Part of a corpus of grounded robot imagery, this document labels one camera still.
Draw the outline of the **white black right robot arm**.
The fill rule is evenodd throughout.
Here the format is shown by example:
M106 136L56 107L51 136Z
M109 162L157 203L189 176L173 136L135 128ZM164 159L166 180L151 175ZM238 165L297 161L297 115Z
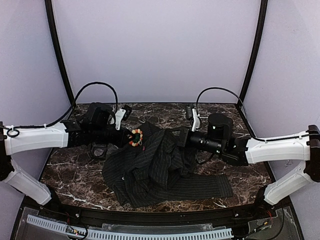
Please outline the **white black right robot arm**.
M232 166L270 161L297 160L300 163L274 183L259 189L255 204L271 207L302 187L320 181L320 130L309 125L306 131L276 138L233 137L233 120L222 113L207 118L207 132L200 132L200 117L193 111L191 128L179 127L178 146L192 147L219 157Z

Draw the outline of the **dark pinstriped garment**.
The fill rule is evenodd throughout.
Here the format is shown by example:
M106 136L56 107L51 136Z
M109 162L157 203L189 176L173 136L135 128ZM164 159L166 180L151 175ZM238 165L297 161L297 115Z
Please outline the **dark pinstriped garment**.
M150 122L139 126L140 146L119 148L105 160L102 177L120 205L147 207L164 201L230 198L224 174L196 174L196 149L177 146L168 129Z

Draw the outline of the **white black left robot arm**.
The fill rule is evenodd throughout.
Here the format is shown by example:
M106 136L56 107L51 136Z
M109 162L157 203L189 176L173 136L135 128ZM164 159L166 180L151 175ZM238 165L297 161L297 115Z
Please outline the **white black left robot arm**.
M41 206L60 203L51 187L39 182L22 169L12 155L46 148L90 146L93 157L104 156L108 144L122 148L133 134L121 126L132 109L125 105L113 112L104 103L93 102L78 119L61 119L56 123L35 126L0 127L0 180L33 199Z

